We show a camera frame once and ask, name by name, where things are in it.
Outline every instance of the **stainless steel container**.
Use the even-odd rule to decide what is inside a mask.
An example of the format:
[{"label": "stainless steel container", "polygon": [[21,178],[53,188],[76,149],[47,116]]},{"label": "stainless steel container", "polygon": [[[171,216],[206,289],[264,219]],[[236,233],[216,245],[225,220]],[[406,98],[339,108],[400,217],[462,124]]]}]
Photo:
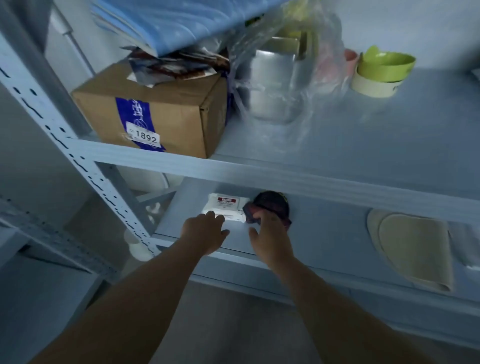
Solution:
[{"label": "stainless steel container", "polygon": [[286,124],[301,113],[313,74],[314,34],[274,36],[237,69],[239,96],[255,118]]}]

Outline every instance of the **forearm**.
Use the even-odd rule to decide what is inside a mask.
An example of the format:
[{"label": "forearm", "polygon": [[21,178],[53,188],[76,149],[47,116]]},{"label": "forearm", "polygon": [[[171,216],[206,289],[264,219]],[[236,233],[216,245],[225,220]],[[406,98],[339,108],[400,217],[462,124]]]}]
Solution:
[{"label": "forearm", "polygon": [[179,239],[112,287],[31,364],[148,363],[203,253]]},{"label": "forearm", "polygon": [[299,260],[289,259],[272,269],[288,287],[325,364],[432,363]]}]

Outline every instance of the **person's left hand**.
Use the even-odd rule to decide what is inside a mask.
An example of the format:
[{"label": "person's left hand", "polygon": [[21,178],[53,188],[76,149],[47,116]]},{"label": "person's left hand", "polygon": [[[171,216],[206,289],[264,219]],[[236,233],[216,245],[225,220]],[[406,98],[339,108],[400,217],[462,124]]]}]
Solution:
[{"label": "person's left hand", "polygon": [[217,250],[230,234],[229,230],[222,230],[224,221],[223,215],[215,217],[213,211],[188,218],[183,223],[180,237],[201,245],[204,255],[209,255]]}]

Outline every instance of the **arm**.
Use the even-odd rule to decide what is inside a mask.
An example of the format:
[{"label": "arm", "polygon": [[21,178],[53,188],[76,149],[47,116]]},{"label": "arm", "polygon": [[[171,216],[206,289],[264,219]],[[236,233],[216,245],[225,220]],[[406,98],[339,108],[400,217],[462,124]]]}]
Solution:
[{"label": "arm", "polygon": [[275,214],[261,211],[255,217],[262,224],[260,234],[250,228],[253,249],[288,287],[325,364],[433,363],[297,260]]},{"label": "arm", "polygon": [[228,235],[224,220],[209,211],[185,221],[170,248],[113,286],[30,364],[147,364],[198,261]]}]

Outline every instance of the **bowl ear-shaped handle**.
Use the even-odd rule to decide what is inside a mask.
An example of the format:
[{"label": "bowl ear-shaped handle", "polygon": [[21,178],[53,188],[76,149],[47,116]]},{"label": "bowl ear-shaped handle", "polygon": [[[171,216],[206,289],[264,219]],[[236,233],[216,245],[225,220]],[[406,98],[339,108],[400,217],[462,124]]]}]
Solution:
[{"label": "bowl ear-shaped handle", "polygon": [[377,56],[377,54],[380,53],[380,50],[378,49],[377,46],[371,46],[370,48],[367,49],[365,54],[363,55],[364,59],[366,60],[371,60]]}]

